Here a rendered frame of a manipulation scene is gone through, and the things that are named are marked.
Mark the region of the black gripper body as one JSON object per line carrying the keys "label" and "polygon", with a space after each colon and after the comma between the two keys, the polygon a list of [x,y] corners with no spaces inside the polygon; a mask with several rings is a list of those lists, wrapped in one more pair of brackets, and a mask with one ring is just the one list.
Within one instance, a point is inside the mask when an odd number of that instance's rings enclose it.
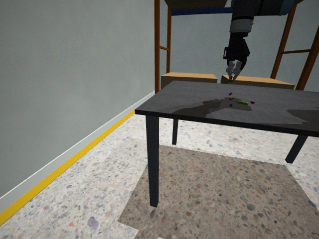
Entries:
{"label": "black gripper body", "polygon": [[226,51],[226,56],[223,55],[223,59],[232,59],[232,61],[244,58],[246,55],[246,48],[242,47],[243,37],[247,37],[248,32],[231,32],[229,45],[224,49],[224,55]]}

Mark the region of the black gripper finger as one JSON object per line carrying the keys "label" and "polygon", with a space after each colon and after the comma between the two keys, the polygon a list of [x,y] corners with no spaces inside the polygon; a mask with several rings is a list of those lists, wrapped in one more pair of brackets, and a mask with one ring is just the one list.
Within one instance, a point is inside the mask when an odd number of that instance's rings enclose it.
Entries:
{"label": "black gripper finger", "polygon": [[235,63],[232,60],[227,60],[228,67],[226,68],[226,72],[228,73],[229,80],[232,80],[232,73],[233,73],[233,67],[235,66]]}
{"label": "black gripper finger", "polygon": [[236,78],[238,77],[238,75],[240,74],[242,69],[244,68],[246,62],[247,62],[247,55],[245,55],[244,58],[241,59],[240,61],[237,61],[236,66],[233,69],[233,73],[235,74],[235,76],[233,77],[232,82],[234,82],[236,80]]}

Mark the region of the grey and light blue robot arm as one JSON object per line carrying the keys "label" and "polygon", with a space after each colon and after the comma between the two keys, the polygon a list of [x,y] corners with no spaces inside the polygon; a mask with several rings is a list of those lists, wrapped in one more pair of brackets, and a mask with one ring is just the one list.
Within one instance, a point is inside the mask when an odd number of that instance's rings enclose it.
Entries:
{"label": "grey and light blue robot arm", "polygon": [[286,15],[295,0],[234,0],[231,32],[251,32],[254,16]]}

